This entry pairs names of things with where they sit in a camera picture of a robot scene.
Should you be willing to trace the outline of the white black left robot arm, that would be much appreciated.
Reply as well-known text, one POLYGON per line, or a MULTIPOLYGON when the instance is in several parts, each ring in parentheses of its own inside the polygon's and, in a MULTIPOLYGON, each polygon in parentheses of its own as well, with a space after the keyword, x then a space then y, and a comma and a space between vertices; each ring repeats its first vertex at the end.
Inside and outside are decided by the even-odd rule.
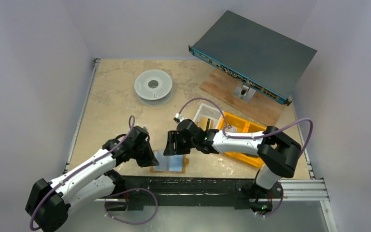
POLYGON ((126 197, 129 189, 115 167, 136 160, 139 167, 159 164, 151 149, 149 133, 139 126, 108 140, 88 160, 69 172, 33 184, 25 211, 31 216, 33 231, 54 232, 82 206, 112 196, 126 197))

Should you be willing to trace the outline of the yellow leather card holder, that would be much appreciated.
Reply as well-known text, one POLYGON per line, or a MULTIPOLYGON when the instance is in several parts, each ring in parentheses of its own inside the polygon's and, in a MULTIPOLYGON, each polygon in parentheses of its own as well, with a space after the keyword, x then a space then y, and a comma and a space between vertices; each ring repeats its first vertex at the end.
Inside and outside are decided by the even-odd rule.
POLYGON ((189 160, 186 155, 164 156, 163 150, 155 150, 154 155, 159 165, 150 168, 151 173, 184 174, 189 160))

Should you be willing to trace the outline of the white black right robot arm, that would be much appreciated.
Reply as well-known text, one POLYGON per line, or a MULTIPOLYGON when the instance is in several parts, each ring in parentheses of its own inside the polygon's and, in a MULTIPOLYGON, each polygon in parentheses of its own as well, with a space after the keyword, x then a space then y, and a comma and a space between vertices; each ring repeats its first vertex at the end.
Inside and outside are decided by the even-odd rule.
POLYGON ((264 164, 252 183, 252 191, 259 197, 269 193, 281 178, 294 176, 302 147, 282 129, 268 126, 264 131, 237 133, 202 129, 180 114, 173 120, 177 127, 168 131, 165 156, 185 155, 196 149, 204 154, 237 152, 259 157, 264 164))

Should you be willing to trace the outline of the gold credit cards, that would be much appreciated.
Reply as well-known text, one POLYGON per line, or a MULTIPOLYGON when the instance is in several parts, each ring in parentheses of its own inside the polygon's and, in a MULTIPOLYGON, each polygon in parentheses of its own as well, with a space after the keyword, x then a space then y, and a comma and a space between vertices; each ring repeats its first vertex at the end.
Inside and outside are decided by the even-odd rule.
POLYGON ((210 130, 213 126, 214 122, 211 118, 202 117, 197 125, 202 128, 203 131, 210 130))

